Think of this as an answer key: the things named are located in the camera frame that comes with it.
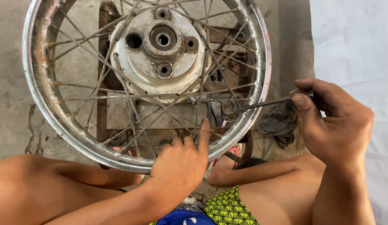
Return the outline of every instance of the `hand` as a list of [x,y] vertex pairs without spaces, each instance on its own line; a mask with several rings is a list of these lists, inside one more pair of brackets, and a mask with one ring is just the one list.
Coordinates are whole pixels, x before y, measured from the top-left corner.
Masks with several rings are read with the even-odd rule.
[[201,184],[208,163],[210,123],[201,122],[197,148],[191,137],[174,138],[163,147],[151,170],[151,179],[176,188],[175,195],[187,197]]
[[[314,90],[316,94],[313,101],[299,93],[291,98],[302,118],[303,138],[308,150],[327,166],[363,163],[371,138],[372,110],[336,84],[302,79],[295,85],[300,90]],[[327,117],[322,118],[320,110]]]

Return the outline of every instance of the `left hand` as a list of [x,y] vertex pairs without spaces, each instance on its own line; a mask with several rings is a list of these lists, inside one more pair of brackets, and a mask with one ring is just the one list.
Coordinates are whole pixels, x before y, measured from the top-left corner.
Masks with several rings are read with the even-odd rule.
[[171,145],[163,147],[151,170],[151,179],[158,184],[170,186],[182,195],[188,196],[201,184],[208,163],[210,123],[207,118],[201,122],[198,145],[191,137],[174,138]]

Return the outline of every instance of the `foot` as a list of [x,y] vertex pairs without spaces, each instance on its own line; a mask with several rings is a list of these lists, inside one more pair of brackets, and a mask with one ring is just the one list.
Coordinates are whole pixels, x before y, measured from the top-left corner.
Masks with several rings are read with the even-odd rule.
[[[238,153],[237,156],[241,156],[241,145],[237,145]],[[231,160],[229,157],[223,155],[212,168],[207,176],[208,184],[211,186],[217,186],[218,180],[223,179],[223,172],[226,170],[233,170],[236,162]]]

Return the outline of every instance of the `wheel hub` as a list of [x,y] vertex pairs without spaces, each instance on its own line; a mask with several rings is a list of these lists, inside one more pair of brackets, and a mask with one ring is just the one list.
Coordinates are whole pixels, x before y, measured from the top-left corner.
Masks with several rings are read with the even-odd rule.
[[[120,78],[135,95],[144,90],[149,95],[180,95],[201,77],[205,44],[192,26],[192,21],[179,13],[159,7],[139,13],[126,21],[110,57],[112,65],[131,80]],[[112,37],[122,28],[119,23]],[[211,66],[208,57],[206,70]],[[194,93],[199,84],[188,91]],[[171,103],[173,99],[157,99]]]

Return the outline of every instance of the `screwdriver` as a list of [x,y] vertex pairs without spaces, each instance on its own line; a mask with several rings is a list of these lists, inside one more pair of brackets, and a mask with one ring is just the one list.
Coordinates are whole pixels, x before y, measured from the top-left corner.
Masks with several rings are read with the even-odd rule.
[[[314,92],[311,90],[311,91],[304,93],[304,95],[307,95],[308,97],[313,98]],[[292,96],[289,95],[289,96],[283,97],[283,98],[281,98],[279,100],[275,100],[275,101],[262,102],[262,103],[252,104],[252,105],[243,105],[241,107],[240,111],[244,112],[244,111],[247,111],[249,109],[259,108],[259,107],[263,107],[263,106],[267,106],[267,105],[275,105],[275,104],[284,103],[284,102],[291,102],[291,97]]]

